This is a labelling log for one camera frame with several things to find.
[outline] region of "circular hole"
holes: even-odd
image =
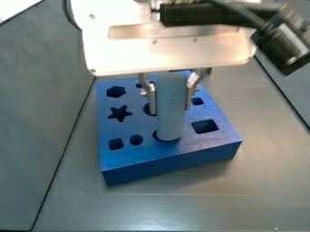
[[[133,144],[134,146],[141,145],[142,142],[144,142],[142,136],[141,136],[141,135],[134,135],[134,136],[132,137],[132,139],[130,139],[130,142],[132,142],[132,144]]]
[[[150,114],[150,102],[144,106],[144,112],[145,112],[149,116],[157,116],[157,114]]]

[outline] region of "gray floor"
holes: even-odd
[[[256,60],[205,86],[245,141],[233,160],[108,188],[88,99],[35,231],[310,230],[310,136]]]
[[[0,24],[0,230],[33,228],[92,88],[81,36],[62,1]]]

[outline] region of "black cable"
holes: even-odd
[[[228,10],[241,15],[249,22],[252,22],[255,28],[259,30],[265,30],[267,27],[271,26],[271,23],[265,19],[263,19],[253,11],[238,4],[230,4],[224,0],[198,0],[198,3],[213,3],[222,6]]]
[[[71,5],[71,0],[63,0],[63,12],[66,15],[67,20],[70,21],[70,23],[73,24],[73,26],[78,29],[82,30],[82,28],[79,27],[79,25],[75,23],[75,20],[73,18],[71,15],[71,10],[70,10],[70,5]]]

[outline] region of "star-shaped hole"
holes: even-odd
[[[122,108],[112,108],[112,115],[109,119],[117,119],[120,122],[124,122],[125,118],[128,116],[132,116],[133,113],[128,111],[128,105],[125,105]]]

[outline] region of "small square hole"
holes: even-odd
[[[120,150],[124,148],[124,139],[110,140],[110,150]]]
[[[204,100],[202,100],[202,98],[193,98],[192,99],[192,103],[193,103],[193,105],[202,105],[204,104]]]
[[[196,121],[192,123],[192,126],[198,134],[204,134],[220,130],[214,120]]]

